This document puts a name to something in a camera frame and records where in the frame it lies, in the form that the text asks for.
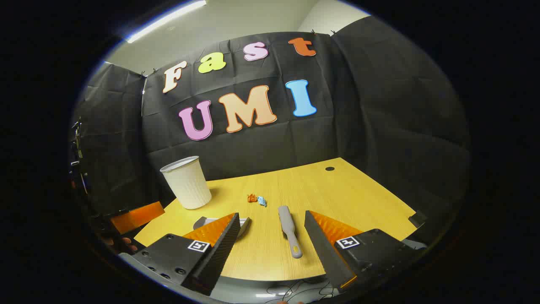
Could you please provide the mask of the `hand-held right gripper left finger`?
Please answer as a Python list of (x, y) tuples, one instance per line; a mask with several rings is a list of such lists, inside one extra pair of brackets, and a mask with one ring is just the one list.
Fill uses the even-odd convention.
[(210, 296), (241, 229), (237, 212), (183, 236), (166, 233), (135, 254), (120, 258), (182, 296)]

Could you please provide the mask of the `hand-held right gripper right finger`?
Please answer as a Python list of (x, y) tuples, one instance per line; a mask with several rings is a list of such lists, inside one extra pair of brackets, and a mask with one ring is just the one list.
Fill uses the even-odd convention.
[(305, 212), (304, 227), (326, 277), (339, 292), (378, 287), (422, 252), (382, 229), (361, 231), (312, 210)]

